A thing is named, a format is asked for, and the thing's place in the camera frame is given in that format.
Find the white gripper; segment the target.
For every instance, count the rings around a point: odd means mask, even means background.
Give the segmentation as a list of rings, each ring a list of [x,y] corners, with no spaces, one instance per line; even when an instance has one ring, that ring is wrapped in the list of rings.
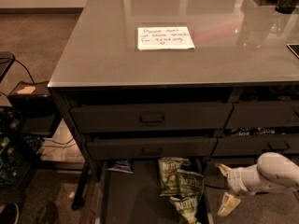
[[[228,186],[234,193],[225,192],[223,194],[217,213],[219,217],[227,217],[239,206],[241,203],[239,196],[250,196],[263,192],[263,179],[258,173],[256,164],[234,169],[222,163],[215,163],[215,166],[223,176],[227,176]]]

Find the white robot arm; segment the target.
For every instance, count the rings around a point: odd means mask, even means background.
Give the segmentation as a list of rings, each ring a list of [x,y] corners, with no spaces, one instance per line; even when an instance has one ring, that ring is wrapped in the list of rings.
[[[227,180],[229,192],[222,197],[218,210],[220,217],[227,217],[241,203],[242,197],[257,193],[299,190],[299,166],[276,152],[262,154],[257,162],[247,167],[231,168],[216,163]]]

